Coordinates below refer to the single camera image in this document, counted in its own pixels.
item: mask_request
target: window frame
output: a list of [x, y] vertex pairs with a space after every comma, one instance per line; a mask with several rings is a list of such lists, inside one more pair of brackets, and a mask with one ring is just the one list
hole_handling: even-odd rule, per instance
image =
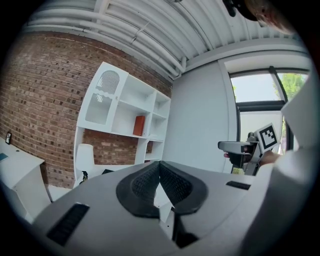
[[[283, 106], [288, 102], [288, 96], [284, 89], [284, 86], [278, 76], [278, 73], [294, 73], [294, 74], [304, 74], [308, 75], [309, 70], [301, 68], [275, 68], [270, 66], [269, 68], [259, 68], [240, 72], [229, 73], [229, 78], [244, 77], [250, 75], [263, 75], [270, 74], [275, 85], [277, 86], [279, 96], [281, 100], [261, 100], [261, 101], [246, 101], [246, 102], [235, 102], [236, 107], [236, 119], [237, 119], [237, 141], [240, 141], [241, 136], [241, 112], [261, 112], [261, 111], [280, 111]], [[292, 150], [294, 148], [294, 135], [285, 121], [286, 129], [286, 147], [285, 150]]]

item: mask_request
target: white cabinet door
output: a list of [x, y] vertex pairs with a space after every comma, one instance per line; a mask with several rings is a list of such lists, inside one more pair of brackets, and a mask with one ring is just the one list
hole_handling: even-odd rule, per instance
[[110, 133], [128, 72], [103, 62], [83, 99], [78, 127]]

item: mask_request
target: brick wall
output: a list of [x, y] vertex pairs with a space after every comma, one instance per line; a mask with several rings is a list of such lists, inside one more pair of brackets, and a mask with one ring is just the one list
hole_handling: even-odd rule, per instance
[[[172, 85], [132, 56], [76, 35], [34, 32], [18, 39], [1, 74], [0, 136], [45, 160], [45, 183], [71, 188], [74, 136], [82, 100], [101, 62], [171, 96]], [[86, 130], [96, 164], [133, 164], [138, 140]]]

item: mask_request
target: white ceiling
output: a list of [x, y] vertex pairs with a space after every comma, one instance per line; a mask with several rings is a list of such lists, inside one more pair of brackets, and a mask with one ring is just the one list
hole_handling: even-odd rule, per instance
[[217, 50], [230, 45], [250, 41], [259, 46], [273, 40], [282, 48], [267, 50], [285, 50], [286, 44], [298, 40], [260, 27], [239, 13], [230, 17], [222, 0], [52, 0], [24, 29], [100, 40], [139, 58], [166, 78], [202, 65], [208, 56], [212, 60]]

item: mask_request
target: red book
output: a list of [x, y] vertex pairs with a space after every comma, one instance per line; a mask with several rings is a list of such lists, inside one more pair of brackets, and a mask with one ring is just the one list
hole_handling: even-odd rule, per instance
[[139, 115], [135, 118], [133, 135], [142, 136], [144, 131], [146, 117], [144, 115]]

